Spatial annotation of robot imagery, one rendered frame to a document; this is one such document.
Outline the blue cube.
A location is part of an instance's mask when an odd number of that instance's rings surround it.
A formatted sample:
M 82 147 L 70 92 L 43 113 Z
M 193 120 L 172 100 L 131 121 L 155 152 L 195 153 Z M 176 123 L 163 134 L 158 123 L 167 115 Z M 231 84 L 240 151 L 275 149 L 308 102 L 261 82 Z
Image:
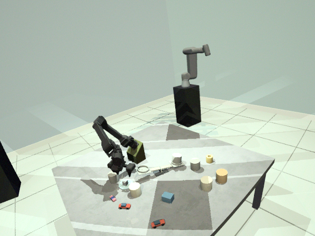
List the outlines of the blue cube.
M 174 194 L 169 193 L 169 192 L 164 192 L 162 195 L 162 201 L 166 203 L 172 203 L 174 200 Z

